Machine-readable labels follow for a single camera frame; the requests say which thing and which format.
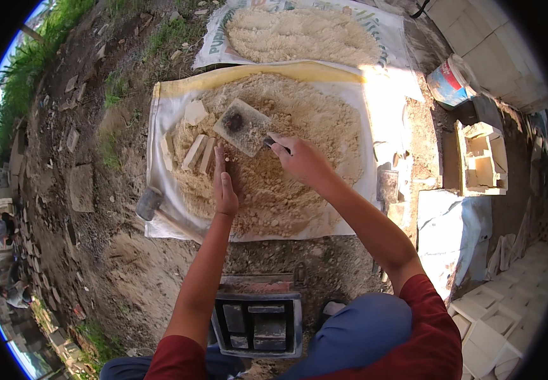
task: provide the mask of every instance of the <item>grass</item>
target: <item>grass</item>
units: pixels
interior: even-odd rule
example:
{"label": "grass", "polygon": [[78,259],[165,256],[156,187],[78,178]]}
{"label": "grass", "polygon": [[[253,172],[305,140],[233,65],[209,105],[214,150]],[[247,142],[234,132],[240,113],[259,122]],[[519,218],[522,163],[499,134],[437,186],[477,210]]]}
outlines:
{"label": "grass", "polygon": [[115,23],[125,16],[130,16],[143,8],[143,0],[107,0],[107,13]]}
{"label": "grass", "polygon": [[120,158],[122,148],[129,146],[136,138],[142,115],[143,112],[135,108],[131,118],[126,121],[126,130],[108,130],[97,133],[98,153],[106,168],[113,171],[122,169],[122,159]]}
{"label": "grass", "polygon": [[96,352],[82,350],[80,361],[88,363],[97,373],[111,359],[124,356],[124,348],[116,336],[107,336],[96,320],[85,320],[77,326],[80,334],[94,346]]}
{"label": "grass", "polygon": [[0,104],[0,166],[10,156],[16,127],[29,119],[35,89],[44,68],[56,57],[56,51],[94,0],[57,0],[37,32],[41,44],[31,39],[16,48],[0,79],[3,98]]}
{"label": "grass", "polygon": [[171,78],[173,68],[183,59],[180,57],[171,59],[171,56],[180,50],[187,53],[196,50],[194,44],[200,41],[206,33],[206,26],[200,21],[186,21],[185,19],[164,20],[158,29],[149,36],[147,47],[143,51],[143,62],[147,65],[143,82],[145,89],[150,91],[158,81]]}
{"label": "grass", "polygon": [[112,71],[105,79],[105,108],[118,105],[130,93],[130,80],[120,69]]}

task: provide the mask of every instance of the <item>cloth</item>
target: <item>cloth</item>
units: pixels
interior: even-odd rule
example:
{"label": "cloth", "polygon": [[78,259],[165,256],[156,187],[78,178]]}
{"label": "cloth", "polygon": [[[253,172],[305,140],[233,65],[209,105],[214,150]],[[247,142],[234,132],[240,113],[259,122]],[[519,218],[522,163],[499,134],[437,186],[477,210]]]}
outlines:
{"label": "cloth", "polygon": [[[188,370],[179,373],[175,371],[177,367]],[[229,376],[236,376],[244,370],[245,367],[240,358],[221,354],[217,344],[209,346],[205,353],[202,347],[190,338],[167,336],[158,344],[154,356],[117,358],[108,361],[100,371],[100,380],[142,380],[143,378],[227,380]]]}
{"label": "cloth", "polygon": [[304,379],[369,365],[411,336],[411,308],[385,293],[364,294],[324,322],[308,357],[278,380]]}
{"label": "cloth", "polygon": [[29,302],[23,296],[26,289],[22,281],[16,282],[11,287],[7,288],[7,297],[5,301],[15,308],[26,309],[29,307]]}
{"label": "cloth", "polygon": [[[339,311],[316,334],[308,358],[279,379],[459,379],[460,332],[428,277],[415,275],[398,299],[390,297],[366,294]],[[192,339],[167,337],[145,378],[205,379],[204,360]],[[103,380],[112,378],[117,377],[101,375]]]}

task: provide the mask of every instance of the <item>red shirt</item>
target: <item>red shirt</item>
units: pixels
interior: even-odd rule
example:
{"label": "red shirt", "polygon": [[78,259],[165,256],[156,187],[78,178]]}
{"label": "red shirt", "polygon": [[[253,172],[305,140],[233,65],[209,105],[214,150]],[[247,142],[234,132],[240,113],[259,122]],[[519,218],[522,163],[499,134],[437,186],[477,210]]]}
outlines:
{"label": "red shirt", "polygon": [[[360,369],[347,369],[309,380],[436,379],[462,376],[460,332],[426,275],[407,280],[400,298],[411,308],[411,338],[382,359]],[[158,344],[145,380],[206,379],[205,352],[194,340],[168,336]]]}

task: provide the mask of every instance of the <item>left hand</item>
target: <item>left hand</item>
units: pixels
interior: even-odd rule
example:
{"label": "left hand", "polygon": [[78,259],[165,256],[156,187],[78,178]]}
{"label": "left hand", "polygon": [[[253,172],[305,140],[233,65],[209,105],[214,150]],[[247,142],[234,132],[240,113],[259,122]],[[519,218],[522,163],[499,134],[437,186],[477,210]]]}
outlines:
{"label": "left hand", "polygon": [[238,212],[238,196],[232,187],[232,177],[225,171],[225,150],[221,143],[215,147],[215,175],[212,186],[215,192],[215,212],[235,217]]}

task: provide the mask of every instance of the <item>right hand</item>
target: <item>right hand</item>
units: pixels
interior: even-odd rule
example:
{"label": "right hand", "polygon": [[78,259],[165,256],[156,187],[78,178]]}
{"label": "right hand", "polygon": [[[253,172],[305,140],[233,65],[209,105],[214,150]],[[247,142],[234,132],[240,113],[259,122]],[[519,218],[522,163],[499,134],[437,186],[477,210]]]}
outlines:
{"label": "right hand", "polygon": [[[271,149],[280,159],[282,168],[301,183],[318,191],[336,177],[327,157],[312,142],[274,132],[268,132],[268,136],[276,142]],[[291,149],[290,155],[285,147]]]}

